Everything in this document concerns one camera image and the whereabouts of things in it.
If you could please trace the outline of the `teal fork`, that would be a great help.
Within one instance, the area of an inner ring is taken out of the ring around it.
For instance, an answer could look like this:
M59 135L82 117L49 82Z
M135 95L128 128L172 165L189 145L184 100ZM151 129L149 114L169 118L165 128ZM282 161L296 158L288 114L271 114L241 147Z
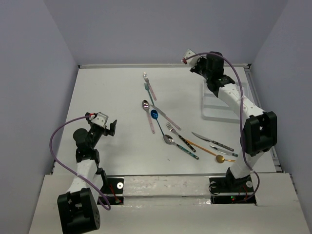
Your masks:
M150 92L150 88L149 88L148 84L147 84L147 83L144 83L144 87L145 87L145 90L146 90L146 91L148 92L148 94L149 94L149 97L150 97L151 102L153 102L154 100L153 100L153 97L152 97L152 94L151 94L151 92Z

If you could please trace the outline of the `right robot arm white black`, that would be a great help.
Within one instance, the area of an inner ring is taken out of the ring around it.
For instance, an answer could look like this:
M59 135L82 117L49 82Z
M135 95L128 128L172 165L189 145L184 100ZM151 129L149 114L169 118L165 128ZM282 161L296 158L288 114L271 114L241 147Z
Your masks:
M277 116L256 106L243 94L240 78L233 80L224 73L228 62L220 52L186 52L183 63L202 76L208 89L226 103L239 118L241 151L236 162L227 169L224 185L236 191L246 182L254 165L277 143Z

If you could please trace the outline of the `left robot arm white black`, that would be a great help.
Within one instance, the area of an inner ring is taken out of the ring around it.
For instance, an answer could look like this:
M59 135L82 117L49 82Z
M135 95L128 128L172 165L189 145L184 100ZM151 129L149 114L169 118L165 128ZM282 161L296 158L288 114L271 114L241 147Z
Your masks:
M68 171L75 177L67 192L57 199L64 234L85 234L100 228L97 203L108 187L106 173L99 167L99 152L95 146L102 136L114 136L117 122L107 127L108 116L101 112L86 113L84 118L90 129L79 128L73 133L77 170L68 168Z

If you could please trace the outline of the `white compartment tray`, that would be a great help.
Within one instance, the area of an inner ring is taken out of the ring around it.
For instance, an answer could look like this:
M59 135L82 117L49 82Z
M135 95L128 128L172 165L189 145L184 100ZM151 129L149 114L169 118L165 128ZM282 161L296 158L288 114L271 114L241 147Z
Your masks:
M239 117L208 89L205 81L202 82L201 113L204 120L239 123Z

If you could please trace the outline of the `small silver knife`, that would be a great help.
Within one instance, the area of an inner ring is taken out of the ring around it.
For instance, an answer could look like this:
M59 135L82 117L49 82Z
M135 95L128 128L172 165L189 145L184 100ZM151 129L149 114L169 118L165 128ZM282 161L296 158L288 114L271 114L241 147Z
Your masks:
M220 149L218 147L215 147L215 146L212 146L210 145L210 147L222 154L225 154L225 155L229 155L229 156L234 156L234 157L238 157L238 154L234 153L234 152L230 152L230 151L226 151L226 150L223 150L223 149Z

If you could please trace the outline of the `blue spoon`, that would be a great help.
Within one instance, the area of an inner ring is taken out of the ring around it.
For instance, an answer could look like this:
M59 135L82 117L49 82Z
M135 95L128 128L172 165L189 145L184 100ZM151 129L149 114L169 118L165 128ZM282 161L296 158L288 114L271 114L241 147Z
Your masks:
M160 129L162 135L164 136L165 134L164 134L164 132L163 132L161 126L160 126L160 123L159 123L159 121L158 121L158 112L157 112L157 110L153 109L153 110L151 111L151 117L152 117L154 120L156 120L156 122L157 122L157 124L158 124L158 126L159 126L159 129Z

